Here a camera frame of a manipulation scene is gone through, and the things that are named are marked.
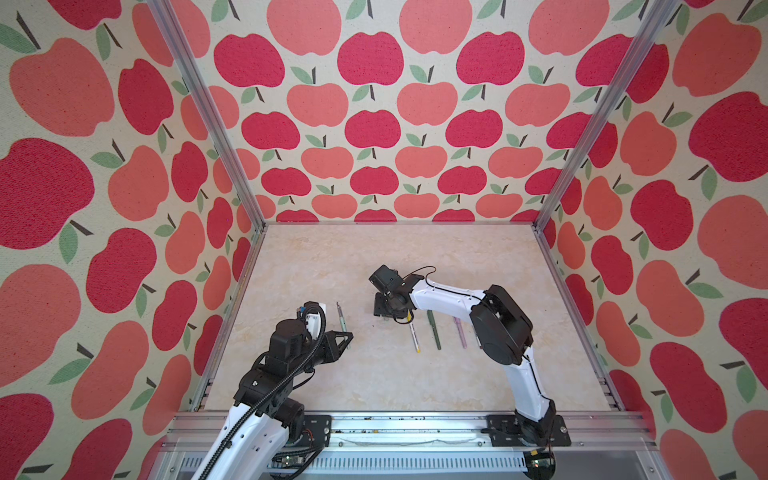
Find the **light green pen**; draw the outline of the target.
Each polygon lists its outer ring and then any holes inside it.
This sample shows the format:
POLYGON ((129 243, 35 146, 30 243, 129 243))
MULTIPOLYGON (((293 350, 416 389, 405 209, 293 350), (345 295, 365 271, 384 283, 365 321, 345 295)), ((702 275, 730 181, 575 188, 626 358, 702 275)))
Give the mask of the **light green pen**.
POLYGON ((336 302, 336 309, 337 309, 337 315, 338 315, 338 319, 339 319, 339 323, 340 323, 341 329, 342 329, 343 332, 346 333, 349 330, 348 330, 348 327, 347 327, 346 319, 345 319, 344 314, 343 314, 342 307, 341 307, 339 302, 336 302))

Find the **white yellow-tipped pen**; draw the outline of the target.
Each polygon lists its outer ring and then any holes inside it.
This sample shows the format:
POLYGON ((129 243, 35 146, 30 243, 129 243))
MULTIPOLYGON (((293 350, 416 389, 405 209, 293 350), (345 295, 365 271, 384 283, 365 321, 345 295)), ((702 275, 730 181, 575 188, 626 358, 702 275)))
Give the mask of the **white yellow-tipped pen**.
POLYGON ((409 323, 409 330, 416 353, 421 353, 420 343, 413 322, 409 323))

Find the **dark green pen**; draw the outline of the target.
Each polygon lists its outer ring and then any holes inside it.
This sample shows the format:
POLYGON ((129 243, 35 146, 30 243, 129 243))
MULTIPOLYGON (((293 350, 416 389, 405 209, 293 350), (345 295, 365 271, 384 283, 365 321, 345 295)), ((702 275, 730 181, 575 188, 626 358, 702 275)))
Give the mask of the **dark green pen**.
POLYGON ((434 312, 432 310, 427 310, 427 318, 430 325, 430 329, 435 341, 436 349, 438 351, 442 350, 441 340, 439 336, 439 331, 437 328, 437 322, 434 316, 434 312))

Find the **pink pen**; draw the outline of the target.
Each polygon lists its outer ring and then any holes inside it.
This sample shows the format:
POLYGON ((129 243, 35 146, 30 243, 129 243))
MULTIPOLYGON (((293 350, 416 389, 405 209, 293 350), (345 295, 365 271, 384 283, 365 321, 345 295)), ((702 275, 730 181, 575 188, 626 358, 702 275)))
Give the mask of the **pink pen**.
POLYGON ((464 329, 463 329, 463 322, 460 319, 458 319, 458 318, 454 318, 454 324, 456 326, 456 329, 457 329, 457 332, 458 332, 458 335, 459 335, 460 344, 461 344, 462 348, 463 349, 467 349, 468 348, 468 344, 467 344, 465 332, 464 332, 464 329))

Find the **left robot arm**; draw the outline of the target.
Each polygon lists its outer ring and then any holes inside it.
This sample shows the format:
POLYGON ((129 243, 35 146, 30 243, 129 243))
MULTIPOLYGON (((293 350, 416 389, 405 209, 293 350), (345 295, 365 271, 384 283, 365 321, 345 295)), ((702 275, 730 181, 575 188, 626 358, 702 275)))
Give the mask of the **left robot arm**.
POLYGON ((307 311, 278 322, 268 349, 241 378, 195 479, 258 479, 275 465, 295 471, 273 478, 294 479, 328 447, 331 417, 308 417, 305 406, 290 398, 298 375, 338 361, 354 338, 325 327, 322 313, 307 311))

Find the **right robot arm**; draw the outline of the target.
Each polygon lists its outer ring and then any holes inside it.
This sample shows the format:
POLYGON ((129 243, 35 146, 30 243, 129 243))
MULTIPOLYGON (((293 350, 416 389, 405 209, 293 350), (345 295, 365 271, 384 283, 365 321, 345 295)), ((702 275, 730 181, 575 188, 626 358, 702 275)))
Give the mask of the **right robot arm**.
POLYGON ((522 437, 529 445, 549 442, 557 412, 538 380, 533 324, 503 287, 461 289, 418 274, 401 277, 389 270, 371 275, 369 281, 377 289, 376 316, 400 323, 410 320, 415 311, 424 310, 471 323, 484 353, 505 369, 522 437))

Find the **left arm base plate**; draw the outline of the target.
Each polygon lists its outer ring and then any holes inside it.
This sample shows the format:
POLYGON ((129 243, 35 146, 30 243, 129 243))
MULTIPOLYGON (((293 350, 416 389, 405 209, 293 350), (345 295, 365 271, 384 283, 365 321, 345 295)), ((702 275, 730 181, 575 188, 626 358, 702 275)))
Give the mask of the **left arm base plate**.
POLYGON ((332 433, 331 415, 305 415, 299 437, 293 445, 300 449, 325 448, 329 446, 332 433))

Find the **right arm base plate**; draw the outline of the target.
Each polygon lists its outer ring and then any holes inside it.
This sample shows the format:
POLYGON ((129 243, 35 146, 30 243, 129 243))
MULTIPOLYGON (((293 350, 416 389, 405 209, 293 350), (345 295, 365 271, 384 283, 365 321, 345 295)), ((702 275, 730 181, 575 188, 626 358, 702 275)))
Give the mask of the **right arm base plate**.
POLYGON ((519 415, 488 415, 481 430, 493 447, 569 447, 569 430, 560 415, 534 422, 519 415))

